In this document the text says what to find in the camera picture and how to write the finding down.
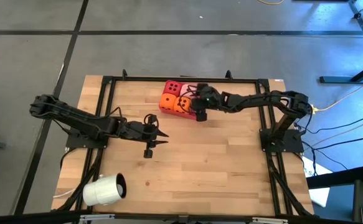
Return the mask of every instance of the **metal bracket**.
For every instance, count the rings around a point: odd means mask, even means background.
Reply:
[[[229,80],[233,80],[230,70],[227,70],[227,72],[225,73],[225,78],[228,78]]]
[[[104,76],[102,78],[102,84],[107,85],[112,82],[113,77],[111,76]]]
[[[271,129],[260,130],[260,142],[264,152],[303,152],[299,131],[288,129],[282,141],[274,142],[271,137]]]
[[[70,128],[71,133],[78,133],[78,130]],[[81,134],[68,135],[66,147],[69,148],[87,148],[87,149],[104,149],[108,145],[108,138],[100,141],[94,141],[83,137]]]
[[[123,81],[126,81],[126,77],[128,76],[126,69],[123,69],[123,71],[121,72],[121,79]]]
[[[189,216],[188,215],[179,215],[178,223],[188,223]]]
[[[267,78],[259,78],[257,80],[260,85],[262,85],[266,90],[270,89],[270,83]]]
[[[288,221],[287,220],[278,219],[278,218],[260,218],[260,217],[253,217],[252,223],[288,224]]]
[[[115,214],[81,215],[80,222],[115,219]]]

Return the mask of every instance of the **dice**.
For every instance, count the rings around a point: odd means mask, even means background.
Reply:
[[[161,97],[161,101],[159,103],[159,106],[162,109],[173,110],[174,102],[176,101],[176,98],[177,97],[174,96],[173,94],[163,93],[162,97]]]
[[[175,82],[175,81],[167,81],[166,85],[164,86],[163,93],[170,93],[174,96],[179,96],[181,91],[182,84]]]
[[[194,84],[184,84],[181,87],[180,96],[185,96],[190,99],[195,98],[195,92],[191,93],[191,91],[195,91],[196,89]]]
[[[173,110],[179,113],[189,113],[189,106],[191,105],[191,100],[187,97],[177,97],[174,100]]]

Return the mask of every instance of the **white paper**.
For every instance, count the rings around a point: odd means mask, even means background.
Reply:
[[[314,174],[313,162],[305,157],[303,157],[303,161],[304,161],[304,174],[306,177],[311,177]],[[332,171],[318,164],[316,164],[316,170],[318,175],[332,173]],[[310,193],[310,198],[314,203],[322,207],[326,206],[326,201],[328,200],[328,195],[329,195],[329,187],[323,189],[313,189],[308,191]]]

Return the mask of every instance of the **red dice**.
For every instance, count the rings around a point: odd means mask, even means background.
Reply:
[[[170,93],[174,96],[179,96],[181,91],[182,84],[175,82],[175,81],[167,81],[166,85],[164,86],[163,93]]]

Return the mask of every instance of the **white cup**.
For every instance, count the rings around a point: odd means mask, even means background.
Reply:
[[[88,206],[115,203],[125,197],[126,181],[122,174],[103,177],[83,188],[83,201]]]

